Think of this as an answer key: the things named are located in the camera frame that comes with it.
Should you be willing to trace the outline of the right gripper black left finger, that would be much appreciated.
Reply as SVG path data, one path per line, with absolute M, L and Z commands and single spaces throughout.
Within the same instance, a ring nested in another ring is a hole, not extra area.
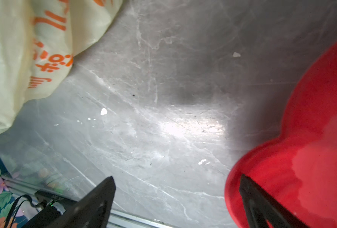
M 115 192 L 114 178 L 104 179 L 47 228 L 106 228 Z

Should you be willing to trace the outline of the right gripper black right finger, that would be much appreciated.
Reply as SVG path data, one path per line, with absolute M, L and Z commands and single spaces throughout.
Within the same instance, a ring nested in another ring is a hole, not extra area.
M 242 174 L 239 192 L 251 228 L 307 228 L 250 177 Z

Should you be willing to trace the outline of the cream plastic bag orange print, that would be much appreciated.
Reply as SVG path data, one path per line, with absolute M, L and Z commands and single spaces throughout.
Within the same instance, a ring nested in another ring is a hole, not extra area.
M 122 1 L 0 1 L 0 134 L 24 103 L 51 95 Z

